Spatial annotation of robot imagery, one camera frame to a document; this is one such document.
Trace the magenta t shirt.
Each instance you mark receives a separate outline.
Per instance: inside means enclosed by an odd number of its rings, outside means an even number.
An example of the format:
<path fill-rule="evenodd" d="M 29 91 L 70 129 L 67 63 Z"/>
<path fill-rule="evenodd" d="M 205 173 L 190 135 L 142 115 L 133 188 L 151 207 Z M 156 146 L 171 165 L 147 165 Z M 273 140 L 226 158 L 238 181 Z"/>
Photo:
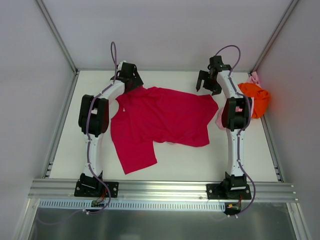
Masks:
<path fill-rule="evenodd" d="M 208 124 L 219 106 L 209 94 L 138 87 L 116 98 L 110 134 L 124 174 L 157 163 L 154 143 L 190 147 L 210 143 Z"/>

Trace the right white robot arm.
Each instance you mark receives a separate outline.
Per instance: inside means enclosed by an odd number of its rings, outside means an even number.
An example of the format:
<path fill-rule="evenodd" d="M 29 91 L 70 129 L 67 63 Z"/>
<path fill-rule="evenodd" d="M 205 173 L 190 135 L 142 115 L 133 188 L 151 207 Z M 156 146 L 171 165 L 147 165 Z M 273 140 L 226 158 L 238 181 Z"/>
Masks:
<path fill-rule="evenodd" d="M 198 74 L 196 90 L 201 87 L 213 95 L 224 93 L 226 102 L 221 114 L 221 124 L 226 130 L 228 164 L 221 183 L 206 185 L 209 200 L 250 200 L 252 179 L 244 168 L 245 131 L 251 121 L 252 100 L 247 97 L 232 79 L 232 67 L 224 64 L 220 55 L 209 59 L 208 71 Z"/>

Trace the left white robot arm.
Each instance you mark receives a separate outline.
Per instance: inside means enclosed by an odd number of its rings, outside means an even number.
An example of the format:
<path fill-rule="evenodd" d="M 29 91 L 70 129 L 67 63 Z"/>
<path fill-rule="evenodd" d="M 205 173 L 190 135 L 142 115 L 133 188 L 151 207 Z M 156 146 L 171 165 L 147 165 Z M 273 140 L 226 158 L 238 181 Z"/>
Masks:
<path fill-rule="evenodd" d="M 76 197 L 116 197 L 108 193 L 103 182 L 101 145 L 110 122 L 109 106 L 117 97 L 143 85 L 138 68 L 125 61 L 116 66 L 109 84 L 96 96 L 85 94 L 81 99 L 78 125 L 85 138 L 86 162 L 74 190 Z"/>

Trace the orange t shirt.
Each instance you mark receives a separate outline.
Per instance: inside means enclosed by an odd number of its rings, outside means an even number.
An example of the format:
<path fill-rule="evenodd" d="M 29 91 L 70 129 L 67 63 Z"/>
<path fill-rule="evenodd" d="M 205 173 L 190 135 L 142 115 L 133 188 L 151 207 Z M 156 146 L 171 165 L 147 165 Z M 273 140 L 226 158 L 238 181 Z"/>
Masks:
<path fill-rule="evenodd" d="M 254 119 L 261 118 L 267 111 L 269 102 L 271 100 L 270 93 L 262 89 L 254 83 L 246 82 L 238 84 L 239 89 L 246 96 L 253 98 L 252 117 Z"/>

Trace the right aluminium frame post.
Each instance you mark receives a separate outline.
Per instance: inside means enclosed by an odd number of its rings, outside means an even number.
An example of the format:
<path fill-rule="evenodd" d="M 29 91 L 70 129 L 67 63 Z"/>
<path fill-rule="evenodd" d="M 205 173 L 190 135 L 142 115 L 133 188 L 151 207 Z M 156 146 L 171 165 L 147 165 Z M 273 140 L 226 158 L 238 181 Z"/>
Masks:
<path fill-rule="evenodd" d="M 258 70 L 259 66 L 261 65 L 261 63 L 263 62 L 265 57 L 267 56 L 268 52 L 271 50 L 272 46 L 276 42 L 279 34 L 281 33 L 282 29 L 286 25 L 287 21 L 291 17 L 292 13 L 294 12 L 294 10 L 297 7 L 299 2 L 300 2 L 300 0 L 291 0 L 289 2 L 288 6 L 286 7 L 285 11 L 283 12 L 283 14 L 282 14 L 280 20 L 278 21 L 275 29 L 273 30 L 272 34 L 268 38 L 268 40 L 267 40 L 262 52 L 260 53 L 259 57 L 255 61 L 254 65 L 251 68 L 251 70 L 249 71 L 249 73 L 252 73 L 252 72 L 255 72 L 255 71 Z"/>

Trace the aluminium frame post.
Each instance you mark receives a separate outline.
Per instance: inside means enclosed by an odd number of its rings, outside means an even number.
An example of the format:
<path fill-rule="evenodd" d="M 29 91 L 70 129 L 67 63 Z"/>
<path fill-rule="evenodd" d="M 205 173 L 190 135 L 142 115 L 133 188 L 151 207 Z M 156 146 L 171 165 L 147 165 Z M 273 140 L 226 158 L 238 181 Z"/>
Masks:
<path fill-rule="evenodd" d="M 278 21 L 275 29 L 273 30 L 272 34 L 268 38 L 268 40 L 267 40 L 262 52 L 260 53 L 259 57 L 255 61 L 254 65 L 251 68 L 251 70 L 249 71 L 249 73 L 252 73 L 252 72 L 255 72 L 255 71 L 258 70 L 259 66 L 261 65 L 261 63 L 263 62 L 265 57 L 267 56 L 268 52 L 271 50 L 272 46 L 276 42 L 279 34 L 281 33 L 282 29 L 286 25 L 287 21 L 291 17 L 292 13 L 294 12 L 294 10 L 297 7 L 299 2 L 300 2 L 300 0 L 291 0 L 289 2 L 288 6 L 286 7 L 285 11 L 283 12 L 283 14 L 282 14 L 280 20 Z"/>
<path fill-rule="evenodd" d="M 37 5 L 43 19 L 45 20 L 54 40 L 56 41 L 60 51 L 62 52 L 69 68 L 71 69 L 71 71 L 73 72 L 74 75 L 76 75 L 78 73 L 78 68 L 76 67 L 74 60 L 72 58 L 72 56 L 70 55 L 70 52 L 67 49 L 67 46 L 65 45 L 61 34 L 59 33 L 53 18 L 51 16 L 51 14 L 48 11 L 48 8 L 45 4 L 45 2 L 43 0 L 35 0 L 34 1 L 35 4 Z"/>

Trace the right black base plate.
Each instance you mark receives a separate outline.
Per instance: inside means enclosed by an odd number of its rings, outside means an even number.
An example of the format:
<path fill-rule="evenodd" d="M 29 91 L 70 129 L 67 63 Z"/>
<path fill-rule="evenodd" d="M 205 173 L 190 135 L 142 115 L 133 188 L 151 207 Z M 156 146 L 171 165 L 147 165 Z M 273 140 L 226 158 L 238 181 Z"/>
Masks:
<path fill-rule="evenodd" d="M 222 183 L 208 183 L 205 186 L 208 200 L 251 200 L 250 186 L 247 184 L 244 189 L 226 190 Z"/>

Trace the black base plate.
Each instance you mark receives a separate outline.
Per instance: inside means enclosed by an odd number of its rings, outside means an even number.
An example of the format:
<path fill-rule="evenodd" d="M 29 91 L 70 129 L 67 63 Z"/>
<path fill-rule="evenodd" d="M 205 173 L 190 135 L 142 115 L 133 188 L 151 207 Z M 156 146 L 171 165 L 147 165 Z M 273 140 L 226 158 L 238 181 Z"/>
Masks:
<path fill-rule="evenodd" d="M 119 183 L 115 181 L 104 181 L 104 184 L 108 187 L 107 188 L 98 182 L 97 187 L 91 187 L 83 185 L 79 180 L 76 182 L 76 186 L 74 189 L 74 196 L 75 197 L 87 197 L 87 198 L 108 198 L 109 193 L 111 198 L 118 197 L 118 187 Z"/>
<path fill-rule="evenodd" d="M 205 186 L 208 200 L 251 200 L 250 186 L 247 184 L 244 189 L 226 190 L 222 183 L 208 183 Z"/>

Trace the left aluminium frame post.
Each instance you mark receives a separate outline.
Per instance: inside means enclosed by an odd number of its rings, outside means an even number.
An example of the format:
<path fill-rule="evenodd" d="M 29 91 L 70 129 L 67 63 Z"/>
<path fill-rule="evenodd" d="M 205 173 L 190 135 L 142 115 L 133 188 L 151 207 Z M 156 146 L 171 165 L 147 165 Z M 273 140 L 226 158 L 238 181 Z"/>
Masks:
<path fill-rule="evenodd" d="M 37 5 L 43 19 L 45 20 L 54 40 L 56 41 L 60 51 L 62 52 L 69 68 L 71 69 L 71 71 L 73 72 L 74 75 L 76 75 L 78 73 L 78 68 L 76 67 L 74 60 L 72 58 L 72 56 L 70 55 L 70 52 L 67 49 L 67 46 L 65 45 L 61 34 L 59 33 L 53 18 L 51 16 L 51 14 L 48 11 L 48 8 L 45 4 L 45 2 L 43 0 L 35 0 L 34 1 L 35 4 Z"/>

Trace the aluminium mounting rail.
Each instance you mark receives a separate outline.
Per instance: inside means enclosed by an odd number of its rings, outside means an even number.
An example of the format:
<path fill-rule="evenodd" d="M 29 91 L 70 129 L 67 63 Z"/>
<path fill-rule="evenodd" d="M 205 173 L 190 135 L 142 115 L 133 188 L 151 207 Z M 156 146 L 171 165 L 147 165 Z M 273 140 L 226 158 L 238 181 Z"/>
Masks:
<path fill-rule="evenodd" d="M 77 181 L 74 179 L 41 178 L 33 180 L 29 199 L 75 199 Z M 206 181 L 142 181 L 118 180 L 111 187 L 117 200 L 136 201 L 207 201 L 213 194 Z M 256 182 L 249 184 L 255 202 L 298 203 L 299 197 L 292 183 Z"/>

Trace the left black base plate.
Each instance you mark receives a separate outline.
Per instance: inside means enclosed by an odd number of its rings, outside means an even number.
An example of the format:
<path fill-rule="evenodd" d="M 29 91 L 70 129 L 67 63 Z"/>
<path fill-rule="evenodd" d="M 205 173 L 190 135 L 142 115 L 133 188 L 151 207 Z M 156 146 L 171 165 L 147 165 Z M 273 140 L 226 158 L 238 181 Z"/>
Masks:
<path fill-rule="evenodd" d="M 107 188 L 98 182 L 97 187 L 91 187 L 83 185 L 79 180 L 76 182 L 76 186 L 74 189 L 74 196 L 75 197 L 87 197 L 87 198 L 108 198 L 109 193 L 111 198 L 118 197 L 118 187 L 119 183 L 115 181 L 104 181 L 104 184 L 108 187 Z"/>

